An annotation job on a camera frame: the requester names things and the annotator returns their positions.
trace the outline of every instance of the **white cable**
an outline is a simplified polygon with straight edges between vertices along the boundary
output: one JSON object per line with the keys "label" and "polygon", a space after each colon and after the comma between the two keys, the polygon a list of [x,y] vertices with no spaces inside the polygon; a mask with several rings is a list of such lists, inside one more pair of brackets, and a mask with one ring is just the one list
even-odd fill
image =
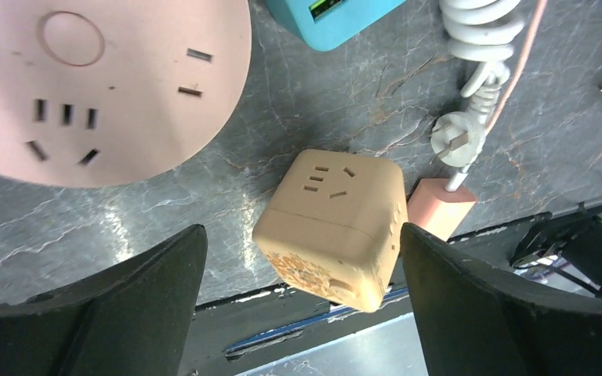
{"label": "white cable", "polygon": [[511,42],[524,27],[514,9],[520,0],[440,0],[444,28],[451,36],[448,51],[460,59],[480,62],[460,94],[468,98],[486,82],[506,82],[501,62],[513,55]]}

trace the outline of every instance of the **black wire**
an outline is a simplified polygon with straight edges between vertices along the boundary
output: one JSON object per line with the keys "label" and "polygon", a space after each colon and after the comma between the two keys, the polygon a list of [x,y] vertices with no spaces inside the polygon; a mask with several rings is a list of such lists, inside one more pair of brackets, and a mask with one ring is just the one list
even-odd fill
{"label": "black wire", "polygon": [[561,275],[562,277],[570,280],[574,284],[577,284],[578,286],[586,289],[587,291],[591,292],[592,294],[595,294],[595,295],[599,294],[599,290],[597,290],[591,284],[588,284],[584,280],[581,280],[580,278],[574,276],[573,274],[571,274],[569,272],[565,272],[565,271],[563,271],[560,268],[556,268],[555,266],[546,265],[546,264],[537,264],[537,265],[533,265],[533,266],[518,266],[518,267],[515,267],[514,269],[524,270],[524,269],[530,269],[530,268],[535,267],[535,266],[538,266],[540,268],[543,268],[543,269],[549,270],[551,272],[557,273],[557,274]]}

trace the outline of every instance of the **beige cube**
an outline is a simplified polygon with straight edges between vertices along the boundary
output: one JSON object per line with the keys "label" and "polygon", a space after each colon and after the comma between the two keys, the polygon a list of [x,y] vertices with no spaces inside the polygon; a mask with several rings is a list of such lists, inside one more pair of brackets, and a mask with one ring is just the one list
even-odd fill
{"label": "beige cube", "polygon": [[404,222],[404,180],[397,164],[305,150],[252,237],[289,285],[374,312],[389,284]]}

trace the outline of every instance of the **white circular object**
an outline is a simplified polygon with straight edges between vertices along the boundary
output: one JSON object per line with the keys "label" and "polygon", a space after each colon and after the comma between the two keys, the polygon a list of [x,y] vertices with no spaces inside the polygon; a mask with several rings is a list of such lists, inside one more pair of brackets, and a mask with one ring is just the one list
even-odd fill
{"label": "white circular object", "polygon": [[0,175],[112,186],[174,168],[237,104],[246,0],[0,2]]}
{"label": "white circular object", "polygon": [[103,55],[105,41],[100,29],[77,13],[50,13],[43,17],[39,27],[43,49],[62,63],[84,67]]}
{"label": "white circular object", "polygon": [[[451,141],[467,134],[467,142],[451,150]],[[430,136],[430,145],[441,161],[453,167],[472,164],[483,149],[486,140],[484,126],[464,112],[451,112],[437,119]]]}

